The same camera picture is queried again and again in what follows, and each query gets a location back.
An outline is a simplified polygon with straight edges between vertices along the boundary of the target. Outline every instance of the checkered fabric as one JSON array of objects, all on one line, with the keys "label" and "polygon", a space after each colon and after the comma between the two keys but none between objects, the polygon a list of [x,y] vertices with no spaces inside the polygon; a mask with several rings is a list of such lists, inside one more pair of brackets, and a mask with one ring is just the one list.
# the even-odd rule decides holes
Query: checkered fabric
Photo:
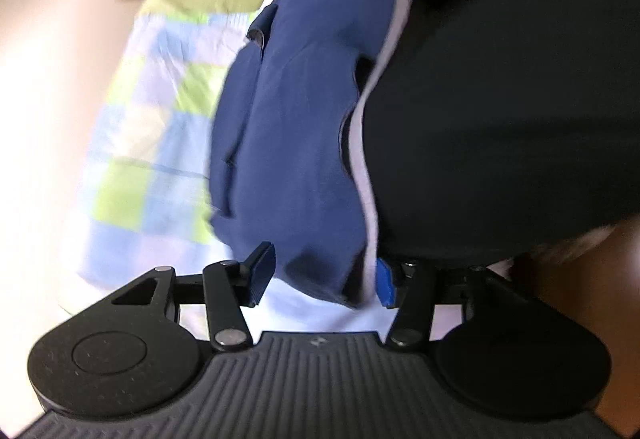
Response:
[{"label": "checkered fabric", "polygon": [[136,18],[69,217],[66,271],[111,290],[156,265],[188,275],[230,256],[209,226],[210,124],[257,15]]}]

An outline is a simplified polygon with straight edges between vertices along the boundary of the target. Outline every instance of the black garment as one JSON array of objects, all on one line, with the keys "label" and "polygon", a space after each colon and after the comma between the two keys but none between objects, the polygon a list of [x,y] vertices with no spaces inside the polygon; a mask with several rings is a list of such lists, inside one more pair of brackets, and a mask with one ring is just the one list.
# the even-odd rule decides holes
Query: black garment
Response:
[{"label": "black garment", "polygon": [[489,262],[640,212],[640,0],[414,5],[364,149],[382,254]]}]

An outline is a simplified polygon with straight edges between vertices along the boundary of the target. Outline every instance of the navy blue fabric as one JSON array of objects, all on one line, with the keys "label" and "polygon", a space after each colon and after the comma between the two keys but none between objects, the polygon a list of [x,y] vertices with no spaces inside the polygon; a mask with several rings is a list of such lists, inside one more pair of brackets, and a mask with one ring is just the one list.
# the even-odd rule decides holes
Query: navy blue fabric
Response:
[{"label": "navy blue fabric", "polygon": [[238,55],[213,123],[212,225],[237,257],[273,242],[276,276],[345,303],[366,235],[340,127],[358,100],[356,63],[377,57],[394,0],[274,3],[254,24],[270,34],[262,57],[255,43]]}]

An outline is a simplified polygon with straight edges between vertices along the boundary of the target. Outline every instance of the light green square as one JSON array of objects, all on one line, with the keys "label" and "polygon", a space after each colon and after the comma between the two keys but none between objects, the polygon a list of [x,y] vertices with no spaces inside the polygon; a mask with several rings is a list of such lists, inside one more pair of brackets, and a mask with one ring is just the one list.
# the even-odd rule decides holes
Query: light green square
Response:
[{"label": "light green square", "polygon": [[123,58],[113,80],[111,80],[111,86],[107,93],[107,103],[126,104],[129,102],[144,66],[144,56]]},{"label": "light green square", "polygon": [[210,117],[218,105],[226,70],[209,64],[190,64],[178,89],[175,110]]},{"label": "light green square", "polygon": [[202,188],[202,199],[199,200],[195,210],[195,220],[193,226],[193,240],[199,244],[210,244],[213,240],[211,225],[211,204],[209,202],[209,193]]},{"label": "light green square", "polygon": [[94,218],[113,226],[138,231],[151,169],[131,163],[111,162],[94,206]]}]

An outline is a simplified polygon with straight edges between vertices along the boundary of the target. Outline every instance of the wooden floor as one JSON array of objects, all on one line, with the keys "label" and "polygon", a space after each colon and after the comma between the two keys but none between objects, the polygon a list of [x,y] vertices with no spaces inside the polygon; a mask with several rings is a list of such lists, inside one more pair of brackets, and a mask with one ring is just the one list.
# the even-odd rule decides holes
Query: wooden floor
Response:
[{"label": "wooden floor", "polygon": [[640,216],[580,259],[513,272],[607,345],[613,368],[597,412],[624,437],[640,428]]}]

